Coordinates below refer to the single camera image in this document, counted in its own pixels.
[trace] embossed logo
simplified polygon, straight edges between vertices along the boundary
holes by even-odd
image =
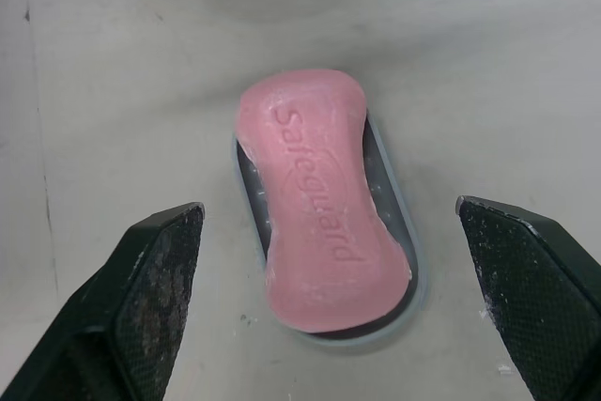
[[[334,260],[362,262],[343,221],[347,186],[337,159],[327,149],[316,149],[308,143],[298,110],[278,106],[272,114],[285,144],[285,155],[292,163],[282,187],[283,195],[300,195],[301,210],[316,218]]]

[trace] gray container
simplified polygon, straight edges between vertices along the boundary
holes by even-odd
[[[270,247],[271,226],[265,190],[258,172],[248,159],[238,141],[234,141],[234,152],[239,180],[246,193],[253,215],[257,240],[260,245],[259,261],[265,268]],[[387,337],[399,330],[424,305],[427,295],[427,267],[425,256],[417,238],[415,227],[409,217],[408,208],[396,184],[393,169],[388,160],[382,139],[373,119],[367,114],[363,131],[363,165],[367,185],[372,194],[378,216],[386,224],[390,234],[398,241],[411,268],[412,278],[405,297],[388,316],[377,320],[371,330],[345,335],[340,332],[303,333],[302,336],[330,347],[365,345],[376,339]]]

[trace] gray soap dish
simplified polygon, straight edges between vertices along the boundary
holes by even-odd
[[[234,140],[234,146],[239,179],[248,199],[260,244],[261,253],[259,258],[263,268],[265,268],[271,238],[270,216],[265,190],[256,168],[237,140]],[[405,297],[389,314],[382,318],[344,331],[299,332],[320,345],[331,347],[356,346],[388,336],[406,324],[419,311],[424,305],[427,294],[428,276],[424,253],[417,239],[415,227],[409,217],[407,205],[396,184],[382,139],[369,113],[363,130],[363,165],[367,184],[374,204],[376,204],[378,215],[382,222],[386,224],[390,234],[405,250],[412,278]]]

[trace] soap bar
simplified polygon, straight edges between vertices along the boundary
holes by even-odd
[[[343,72],[284,72],[249,88],[236,135],[267,196],[270,308],[332,332],[388,314],[405,295],[405,252],[379,219],[362,158],[365,95]]]

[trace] white surface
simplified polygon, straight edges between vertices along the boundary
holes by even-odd
[[[455,198],[553,217],[599,259],[601,0],[0,0],[0,11],[0,386],[129,225],[199,200],[208,220],[166,399],[530,399],[519,374],[499,374],[511,360],[478,313]],[[298,68],[363,85],[431,265],[426,311],[369,354],[308,346],[263,295],[234,114],[250,84]]]

